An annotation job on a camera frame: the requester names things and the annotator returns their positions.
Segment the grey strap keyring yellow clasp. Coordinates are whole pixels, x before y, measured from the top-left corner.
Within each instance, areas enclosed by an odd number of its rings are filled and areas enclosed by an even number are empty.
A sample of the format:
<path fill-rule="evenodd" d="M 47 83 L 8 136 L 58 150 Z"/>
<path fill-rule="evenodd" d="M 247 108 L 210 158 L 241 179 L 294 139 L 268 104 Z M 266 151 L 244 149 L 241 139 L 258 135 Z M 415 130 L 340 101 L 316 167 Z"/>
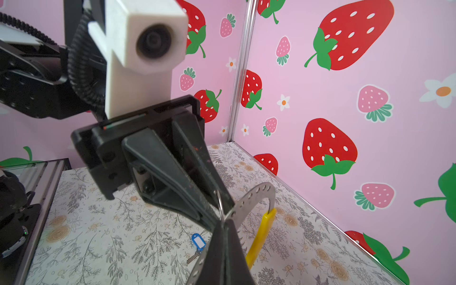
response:
<path fill-rule="evenodd" d="M 262 217 L 260 226 L 249 251 L 244 254 L 248 268 L 250 270 L 266 242 L 276 216 L 277 210 L 275 209 L 275 187 L 269 182 L 264 182 L 253 187 L 253 189 L 251 189 L 239 201 L 237 201 L 234 207 L 228 212 L 228 214 L 226 216 L 223 216 L 221 219 L 221 221 L 226 221 L 228 219 L 233 220 L 235 228 L 238 230 L 245 219 L 249 216 L 251 211 L 253 211 L 257 204 L 262 202 L 264 199 L 267 199 L 269 202 L 268 211 Z M 188 285 L 203 285 L 203 265 L 209 244 L 210 241 L 203 250 L 203 253 L 198 257 L 198 260 L 188 278 Z"/>

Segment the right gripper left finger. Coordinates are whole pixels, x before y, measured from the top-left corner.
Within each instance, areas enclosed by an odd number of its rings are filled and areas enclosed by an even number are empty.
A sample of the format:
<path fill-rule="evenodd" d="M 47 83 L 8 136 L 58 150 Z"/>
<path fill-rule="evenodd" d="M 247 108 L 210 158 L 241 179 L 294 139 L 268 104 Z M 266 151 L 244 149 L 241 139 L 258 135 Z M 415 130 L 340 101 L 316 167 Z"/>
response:
<path fill-rule="evenodd" d="M 203 265 L 204 285 L 226 285 L 226 226 L 219 221 L 210 240 Z"/>

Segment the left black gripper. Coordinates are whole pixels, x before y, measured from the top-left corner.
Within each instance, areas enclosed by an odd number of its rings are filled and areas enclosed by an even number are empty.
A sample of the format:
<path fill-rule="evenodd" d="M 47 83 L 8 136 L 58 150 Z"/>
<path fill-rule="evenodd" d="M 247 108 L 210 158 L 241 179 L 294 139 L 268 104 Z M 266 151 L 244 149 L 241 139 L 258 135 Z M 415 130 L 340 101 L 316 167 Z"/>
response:
<path fill-rule="evenodd" d="M 211 160 L 200 107 L 186 95 L 77 129 L 71 140 L 106 199 L 134 178 L 146 202 L 212 232 L 219 219 L 210 204 L 226 216 L 235 202 Z"/>

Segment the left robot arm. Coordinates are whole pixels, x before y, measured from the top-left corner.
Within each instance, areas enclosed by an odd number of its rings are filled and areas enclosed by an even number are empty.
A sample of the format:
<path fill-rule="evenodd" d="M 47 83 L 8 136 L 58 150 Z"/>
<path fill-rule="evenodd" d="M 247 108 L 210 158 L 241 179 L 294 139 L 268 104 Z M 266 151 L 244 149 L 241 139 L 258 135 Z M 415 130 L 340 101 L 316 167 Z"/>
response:
<path fill-rule="evenodd" d="M 71 139 L 107 199 L 134 183 L 145 202 L 214 231 L 241 223 L 204 129 L 218 94 L 171 97 L 172 71 L 204 53 L 204 13 L 187 1 L 83 1 L 70 46 L 7 14 L 34 43 L 1 41 L 1 102 L 32 118 L 91 110 L 99 122 Z"/>

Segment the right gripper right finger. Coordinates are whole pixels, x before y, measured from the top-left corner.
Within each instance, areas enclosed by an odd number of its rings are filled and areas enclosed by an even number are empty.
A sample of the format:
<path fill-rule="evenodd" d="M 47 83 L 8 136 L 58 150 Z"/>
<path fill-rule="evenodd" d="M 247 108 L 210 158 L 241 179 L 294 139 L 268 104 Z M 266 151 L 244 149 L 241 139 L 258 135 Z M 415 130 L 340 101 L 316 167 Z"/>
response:
<path fill-rule="evenodd" d="M 223 223 L 223 285 L 254 285 L 233 220 Z"/>

